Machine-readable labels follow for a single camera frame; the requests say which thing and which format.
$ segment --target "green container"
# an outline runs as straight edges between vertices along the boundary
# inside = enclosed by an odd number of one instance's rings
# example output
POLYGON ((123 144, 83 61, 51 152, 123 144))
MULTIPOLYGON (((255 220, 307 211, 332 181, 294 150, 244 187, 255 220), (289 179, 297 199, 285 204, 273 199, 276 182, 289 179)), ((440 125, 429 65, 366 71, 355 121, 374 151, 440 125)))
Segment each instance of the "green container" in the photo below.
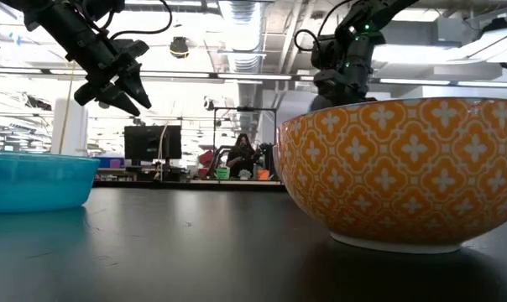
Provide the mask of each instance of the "green container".
POLYGON ((214 175, 217 177, 217 180, 229 180, 229 169, 218 168, 214 175))

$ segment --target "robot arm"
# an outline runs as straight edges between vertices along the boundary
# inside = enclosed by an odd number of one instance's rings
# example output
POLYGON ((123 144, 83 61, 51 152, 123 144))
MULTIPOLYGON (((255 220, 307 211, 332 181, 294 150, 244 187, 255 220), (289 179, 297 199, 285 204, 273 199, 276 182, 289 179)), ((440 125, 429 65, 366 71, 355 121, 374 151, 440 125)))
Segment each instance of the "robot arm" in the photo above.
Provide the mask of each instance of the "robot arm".
POLYGON ((418 0, 359 0, 352 5, 333 35, 320 36, 311 63, 319 97, 311 109, 365 102, 373 73, 374 47, 385 44, 380 30, 400 11, 418 0))
POLYGON ((87 83, 75 92, 80 105, 97 99, 138 116, 140 112, 130 96, 143 107, 151 108, 140 79, 141 64, 136 61, 149 49, 148 45, 139 40, 109 39, 106 29, 95 25, 107 13, 120 13, 124 0, 0 1, 24 13, 27 30, 42 26, 67 51, 65 58, 74 60, 87 72, 87 83))

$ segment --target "person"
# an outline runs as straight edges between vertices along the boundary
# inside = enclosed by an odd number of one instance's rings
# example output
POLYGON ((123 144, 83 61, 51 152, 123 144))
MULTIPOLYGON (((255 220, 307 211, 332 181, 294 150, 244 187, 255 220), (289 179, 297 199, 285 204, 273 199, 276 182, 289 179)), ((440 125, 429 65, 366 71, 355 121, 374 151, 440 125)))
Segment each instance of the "person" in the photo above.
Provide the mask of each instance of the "person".
POLYGON ((254 155, 255 150, 252 148, 248 135, 242 133, 238 136, 235 146, 227 156, 226 166, 229 167, 230 178, 240 178, 239 174, 242 170, 247 170, 251 175, 254 174, 254 155))

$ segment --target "ceiling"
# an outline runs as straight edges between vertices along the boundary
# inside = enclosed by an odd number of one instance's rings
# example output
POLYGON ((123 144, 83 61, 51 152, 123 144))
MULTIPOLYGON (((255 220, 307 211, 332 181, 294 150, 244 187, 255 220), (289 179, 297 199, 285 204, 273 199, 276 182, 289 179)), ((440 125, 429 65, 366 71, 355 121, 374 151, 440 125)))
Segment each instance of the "ceiling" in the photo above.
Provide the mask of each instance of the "ceiling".
MULTIPOLYGON (((202 72, 229 72, 230 44, 246 44, 248 35, 234 34, 234 41, 230 41, 229 22, 226 22, 218 12, 218 3, 208 1, 209 9, 202 12, 197 8, 197 1, 169 1, 176 8, 174 11, 174 26, 165 33, 157 35, 130 35, 124 38, 142 39, 150 50, 139 58, 144 70, 167 71, 202 71, 202 72), (178 60, 170 52, 170 41, 175 36, 188 38, 190 55, 187 59, 178 60)), ((164 26, 167 13, 158 1, 129 0, 128 9, 114 17, 110 32, 114 33, 125 29, 157 29, 164 26)), ((259 73, 263 74, 314 74, 309 61, 310 54, 301 54, 292 43, 292 36, 298 29, 310 29, 316 32, 321 24, 321 17, 326 15, 336 0, 296 1, 277 0, 263 4, 261 14, 262 31, 260 51, 262 65, 259 73)), ((473 42, 478 37, 478 28, 481 28, 491 18, 500 13, 507 13, 507 1, 419 1, 413 8, 429 8, 433 12, 443 15, 442 20, 435 22, 392 22, 383 34, 388 45, 375 50, 375 75, 386 78, 422 78, 422 79, 449 79, 460 80, 493 80, 502 75, 498 64, 479 62, 474 64, 446 65, 442 62, 426 61, 424 58, 439 58, 446 49, 458 49, 465 44, 473 42), (449 39, 449 46, 438 43, 442 39, 449 39)), ((331 16, 323 33, 333 32, 337 24, 344 18, 348 7, 343 6, 331 16)), ((42 29, 33 32, 26 31, 20 14, 0 5, 0 66, 5 67, 34 67, 49 69, 70 69, 71 65, 64 59, 65 51, 42 29)), ((302 37, 301 45, 311 47, 312 39, 302 37)), ((70 82, 68 76, 57 79, 42 79, 37 76, 0 75, 0 112, 27 111, 20 96, 25 93, 34 96, 43 102, 54 106, 58 98, 66 98, 70 82)), ((73 82, 73 91, 81 86, 83 81, 73 82)), ((144 115, 152 117, 191 117, 197 121, 188 123, 192 129, 192 137, 186 135, 185 144, 195 145, 200 141, 197 133, 204 133, 203 143, 212 143, 212 112, 203 107, 208 98, 214 100, 217 106, 235 107, 240 104, 241 96, 236 82, 192 82, 192 81, 147 81, 144 83, 146 91, 153 103, 150 111, 144 115)), ((259 86, 259 89, 274 92, 274 83, 264 81, 263 84, 251 83, 247 85, 259 86)), ((310 97, 311 86, 302 87, 290 83, 288 90, 296 90, 291 94, 302 93, 303 99, 310 97)), ((377 85, 371 87, 372 91, 384 93, 382 96, 397 97, 405 89, 400 86, 377 85)), ((274 104, 274 93, 263 93, 262 106, 270 107, 274 104)), ((296 114, 306 106, 294 106, 293 100, 297 98, 283 97, 279 115, 282 117, 296 114)), ((112 145, 106 141, 107 137, 115 139, 114 148, 121 148, 121 138, 118 137, 124 125, 132 124, 132 119, 118 110, 101 109, 96 103, 89 106, 90 116, 102 117, 93 119, 91 123, 90 139, 92 143, 101 148, 112 145), (106 116, 125 116, 124 119, 106 118, 106 116)), ((232 143, 235 132, 244 131, 240 124, 240 117, 234 112, 222 112, 222 118, 231 121, 222 131, 217 133, 221 143, 232 143)), ((164 120, 152 120, 151 123, 161 124, 164 120)), ((251 120, 255 128, 256 118, 251 120)), ((44 124, 41 118, 35 118, 38 128, 44 124)))

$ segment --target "bowl rim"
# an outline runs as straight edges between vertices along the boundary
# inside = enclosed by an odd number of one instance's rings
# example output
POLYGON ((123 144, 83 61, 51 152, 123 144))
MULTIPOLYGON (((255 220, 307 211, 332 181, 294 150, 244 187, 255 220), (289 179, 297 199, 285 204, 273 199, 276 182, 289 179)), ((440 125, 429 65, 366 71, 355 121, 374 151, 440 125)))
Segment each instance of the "bowl rim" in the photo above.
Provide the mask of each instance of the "bowl rim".
POLYGON ((15 156, 23 156, 26 158, 32 159, 72 159, 77 161, 87 161, 87 162, 98 162, 99 159, 92 159, 83 156, 73 156, 73 155, 62 155, 62 154, 31 154, 31 153, 22 153, 22 152, 11 152, 11 151, 0 151, 0 157, 9 158, 15 156))
POLYGON ((329 111, 333 109, 340 109, 340 108, 347 108, 347 107, 361 107, 361 106, 369 106, 369 105, 376 105, 379 103, 388 103, 388 102, 412 102, 416 100, 479 100, 480 102, 483 101, 489 101, 489 102, 507 102, 506 98, 501 97, 478 97, 478 96, 434 96, 434 97, 413 97, 413 98, 407 98, 407 99, 394 99, 394 100, 387 100, 387 101, 373 101, 373 102, 361 102, 356 104, 347 104, 347 105, 341 105, 336 107, 330 107, 330 108, 324 108, 320 110, 315 110, 314 112, 306 112, 304 114, 301 114, 299 116, 293 117, 288 119, 287 121, 282 122, 281 124, 292 122, 296 120, 297 118, 301 117, 309 117, 316 114, 319 114, 324 111, 329 111))

